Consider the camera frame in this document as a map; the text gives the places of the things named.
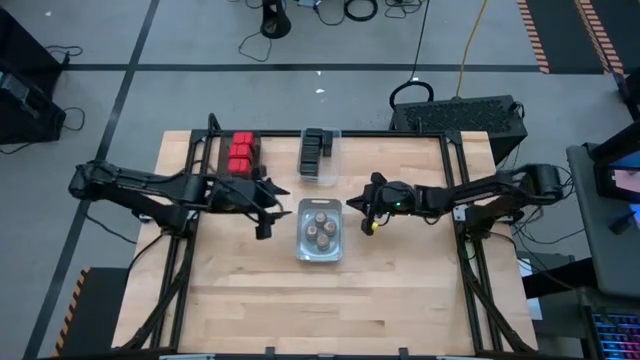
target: floor mat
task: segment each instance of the floor mat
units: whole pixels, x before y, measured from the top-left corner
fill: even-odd
[[[602,74],[606,60],[581,1],[518,0],[540,71],[550,74]]]
[[[640,68],[640,1],[638,0],[581,0],[590,3],[594,19],[603,35],[602,47],[611,66],[629,74]]]
[[[110,351],[126,277],[127,269],[82,270],[55,345],[54,357]]]

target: red cube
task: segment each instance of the red cube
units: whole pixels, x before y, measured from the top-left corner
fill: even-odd
[[[229,159],[228,171],[232,176],[251,175],[251,163],[249,159]]]
[[[246,144],[253,145],[253,133],[252,132],[235,132],[233,133],[234,144]]]
[[[231,144],[229,157],[251,159],[251,147],[247,144]]]

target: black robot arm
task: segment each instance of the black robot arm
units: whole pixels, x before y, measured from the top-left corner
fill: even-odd
[[[478,200],[497,198],[486,205]],[[528,205],[551,205],[562,199],[562,184],[553,165],[525,165],[513,171],[498,172],[453,188],[415,185],[401,181],[388,182],[380,173],[371,174],[371,184],[362,195],[347,200],[347,205],[361,211],[366,218],[361,229],[373,235],[376,217],[384,214],[439,218],[454,211],[464,218],[467,231],[487,237],[496,220],[522,217]]]
[[[149,216],[176,236],[186,236],[192,230],[189,228],[192,211],[244,214],[258,224],[259,240],[271,237],[271,225],[290,213],[282,208],[272,213],[265,210],[280,205],[276,195],[289,194],[270,179],[254,181],[186,171],[162,176],[120,168],[104,160],[76,166],[69,192],[81,200],[109,200],[131,209],[135,216]],[[168,199],[170,203],[162,204],[148,195]]]

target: wooden table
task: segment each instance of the wooden table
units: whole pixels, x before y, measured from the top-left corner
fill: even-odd
[[[166,132],[156,173],[184,166],[189,132]],[[495,172],[485,133],[463,133],[471,179]],[[294,213],[278,221],[273,237],[255,240],[243,216],[203,215],[200,221],[180,352],[279,354],[471,355],[473,346],[450,216],[435,226],[415,217],[394,217],[373,237],[360,231],[361,213],[345,207],[344,258],[338,264],[301,263],[295,258],[296,211],[307,197],[346,199],[361,194],[373,171],[409,184],[446,186],[436,139],[342,138],[341,176],[336,186],[300,183],[298,138],[263,138],[263,163],[274,183],[291,192],[280,197]],[[455,150],[450,147],[456,181]],[[215,140],[212,165],[217,162]],[[137,250],[158,234],[142,226]],[[494,231],[508,234],[505,225]],[[135,265],[125,292],[113,345],[126,342],[149,315],[158,293],[169,241]],[[531,346],[533,325],[511,243],[484,242],[498,308]],[[484,346],[491,348],[486,314],[478,302]],[[168,344],[173,309],[162,344]]]

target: clear plastic container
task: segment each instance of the clear plastic container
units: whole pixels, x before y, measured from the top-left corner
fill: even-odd
[[[324,220],[318,223],[316,216],[322,213]],[[323,227],[333,223],[335,230],[328,233]],[[307,235],[308,228],[317,230],[315,236]],[[325,236],[328,244],[320,246],[320,236]],[[342,203],[337,199],[302,199],[298,205],[298,234],[296,236],[296,257],[298,260],[318,263],[336,262],[342,259]]]
[[[322,148],[320,148],[320,157],[318,163],[318,176],[309,176],[300,174],[300,156],[302,155],[302,139],[308,129],[322,129],[323,131],[331,131],[333,133],[333,146],[331,147],[331,156],[322,156]],[[300,148],[298,150],[297,172],[300,179],[306,183],[317,184],[321,186],[331,186],[338,182],[340,176],[340,138],[342,131],[331,127],[309,127],[300,132]]]

